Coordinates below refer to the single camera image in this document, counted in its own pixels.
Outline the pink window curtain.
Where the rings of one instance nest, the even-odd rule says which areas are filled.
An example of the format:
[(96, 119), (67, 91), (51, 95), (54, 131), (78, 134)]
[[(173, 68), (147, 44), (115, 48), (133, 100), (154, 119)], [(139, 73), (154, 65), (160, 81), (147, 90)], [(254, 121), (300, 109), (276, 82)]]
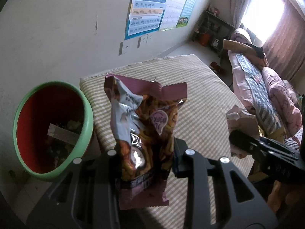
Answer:
[(304, 16), (290, 0), (231, 0), (235, 27), (244, 25), (263, 45), (270, 67), (292, 81), (304, 68)]

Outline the maroon snack bag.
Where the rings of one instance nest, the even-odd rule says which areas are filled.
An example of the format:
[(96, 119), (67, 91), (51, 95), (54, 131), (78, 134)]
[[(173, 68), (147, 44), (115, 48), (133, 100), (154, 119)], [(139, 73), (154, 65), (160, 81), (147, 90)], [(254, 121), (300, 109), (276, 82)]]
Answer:
[(104, 91), (111, 103), (111, 130), (120, 154), (119, 207), (167, 206), (165, 188), (174, 155), (178, 110), (187, 83), (163, 86), (107, 74)]

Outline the striped woven table mat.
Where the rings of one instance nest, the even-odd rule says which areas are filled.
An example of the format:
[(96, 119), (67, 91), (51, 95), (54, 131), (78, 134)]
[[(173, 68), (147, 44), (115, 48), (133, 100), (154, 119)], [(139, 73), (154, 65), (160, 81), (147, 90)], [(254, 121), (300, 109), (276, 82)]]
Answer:
[[(162, 85), (186, 82), (188, 97), (178, 112), (175, 136), (186, 141), (204, 157), (219, 159), (231, 155), (226, 113), (240, 100), (211, 69), (195, 55), (155, 58), (112, 70), (113, 74), (157, 81)], [(104, 91), (106, 73), (80, 80), (80, 89), (91, 104), (94, 129), (103, 150), (115, 147), (110, 128), (111, 105)], [(168, 177), (166, 196), (170, 204), (128, 211), (136, 228), (182, 228), (184, 225), (187, 180)]]

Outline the pink folded quilt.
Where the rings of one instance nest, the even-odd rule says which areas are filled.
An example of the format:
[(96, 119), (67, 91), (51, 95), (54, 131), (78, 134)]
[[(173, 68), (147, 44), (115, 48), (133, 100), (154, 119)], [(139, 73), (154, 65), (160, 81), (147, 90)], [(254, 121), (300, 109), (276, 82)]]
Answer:
[(302, 114), (288, 92), (283, 80), (271, 68), (264, 67), (262, 77), (269, 99), (280, 115), (289, 136), (293, 136), (302, 126)]

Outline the dark shelf cabinet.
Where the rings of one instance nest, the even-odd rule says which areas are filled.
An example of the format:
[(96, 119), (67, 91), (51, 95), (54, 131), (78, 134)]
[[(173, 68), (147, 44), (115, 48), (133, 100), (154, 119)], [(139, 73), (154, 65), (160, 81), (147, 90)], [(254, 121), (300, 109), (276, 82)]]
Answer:
[(195, 29), (192, 40), (210, 47), (218, 55), (223, 54), (223, 40), (230, 39), (234, 26), (205, 10)]

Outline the brown pillow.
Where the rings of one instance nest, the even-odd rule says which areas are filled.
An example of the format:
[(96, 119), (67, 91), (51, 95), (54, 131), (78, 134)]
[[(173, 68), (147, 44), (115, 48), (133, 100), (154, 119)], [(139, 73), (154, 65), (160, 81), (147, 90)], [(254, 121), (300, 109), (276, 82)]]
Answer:
[(264, 53), (262, 47), (224, 39), (223, 48), (225, 50), (244, 55), (253, 65), (258, 67), (260, 70), (262, 70), (264, 67), (269, 67), (266, 54)]

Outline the blue pinyin wall poster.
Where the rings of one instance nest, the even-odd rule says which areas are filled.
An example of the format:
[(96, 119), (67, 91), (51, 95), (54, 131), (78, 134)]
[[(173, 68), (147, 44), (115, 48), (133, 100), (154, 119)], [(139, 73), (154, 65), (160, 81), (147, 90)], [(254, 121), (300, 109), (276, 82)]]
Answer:
[(160, 29), (168, 0), (131, 0), (125, 40)]

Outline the bed with plaid sheet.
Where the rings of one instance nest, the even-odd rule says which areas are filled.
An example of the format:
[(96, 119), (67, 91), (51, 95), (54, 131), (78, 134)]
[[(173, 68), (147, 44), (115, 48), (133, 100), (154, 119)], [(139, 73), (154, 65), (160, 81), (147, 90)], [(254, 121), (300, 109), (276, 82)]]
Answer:
[(303, 124), (293, 136), (288, 135), (280, 115), (269, 99), (262, 70), (258, 69), (242, 54), (232, 51), (228, 51), (228, 54), (233, 73), (234, 94), (246, 109), (256, 116), (258, 125), (263, 129), (265, 135), (274, 136), (279, 133), (285, 139), (301, 136)]

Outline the blue green wall poster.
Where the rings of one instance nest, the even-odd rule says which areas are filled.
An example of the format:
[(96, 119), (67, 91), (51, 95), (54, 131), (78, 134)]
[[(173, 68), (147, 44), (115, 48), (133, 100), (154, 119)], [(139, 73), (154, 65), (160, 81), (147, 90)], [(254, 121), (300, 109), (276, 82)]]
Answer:
[(187, 26), (197, 0), (186, 0), (176, 27)]

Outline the green red trash bin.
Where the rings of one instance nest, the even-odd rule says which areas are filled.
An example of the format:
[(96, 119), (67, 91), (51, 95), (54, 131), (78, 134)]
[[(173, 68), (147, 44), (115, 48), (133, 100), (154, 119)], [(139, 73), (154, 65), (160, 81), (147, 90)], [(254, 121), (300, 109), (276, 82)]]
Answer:
[(73, 159), (83, 157), (93, 127), (91, 105), (79, 88), (62, 81), (42, 83), (15, 113), (15, 152), (31, 176), (53, 181)]

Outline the red slippers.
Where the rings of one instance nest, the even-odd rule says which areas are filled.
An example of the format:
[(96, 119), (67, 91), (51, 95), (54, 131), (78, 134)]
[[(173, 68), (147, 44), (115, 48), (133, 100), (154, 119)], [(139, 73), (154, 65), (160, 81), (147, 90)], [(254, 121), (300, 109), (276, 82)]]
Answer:
[(218, 65), (215, 61), (210, 64), (210, 69), (212, 69), (215, 73), (222, 73), (223, 69), (220, 65)]

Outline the white chart wall poster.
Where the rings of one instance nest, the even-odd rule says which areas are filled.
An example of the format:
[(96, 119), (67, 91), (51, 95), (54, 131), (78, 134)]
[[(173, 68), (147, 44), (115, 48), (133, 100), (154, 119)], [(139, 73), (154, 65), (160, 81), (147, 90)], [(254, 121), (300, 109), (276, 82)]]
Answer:
[(164, 16), (160, 30), (168, 30), (176, 27), (186, 0), (168, 0), (165, 6)]

